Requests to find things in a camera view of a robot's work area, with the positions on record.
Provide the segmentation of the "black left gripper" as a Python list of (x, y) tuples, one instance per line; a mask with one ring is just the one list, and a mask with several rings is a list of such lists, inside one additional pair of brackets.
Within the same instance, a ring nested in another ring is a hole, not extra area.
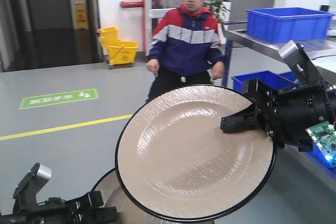
[(42, 208), (39, 223), (113, 223), (119, 219), (115, 206), (103, 206), (99, 190), (71, 200), (49, 198)]

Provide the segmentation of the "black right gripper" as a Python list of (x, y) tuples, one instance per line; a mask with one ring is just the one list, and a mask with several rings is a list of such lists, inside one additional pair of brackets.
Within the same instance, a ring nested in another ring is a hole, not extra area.
[(272, 139), (279, 144), (296, 146), (300, 152), (311, 152), (313, 143), (306, 129), (328, 120), (327, 94), (322, 80), (278, 91), (254, 78), (243, 83), (243, 96), (250, 98), (260, 109), (247, 107), (223, 116), (220, 129), (224, 133), (240, 133), (265, 131), (266, 128), (273, 131)]

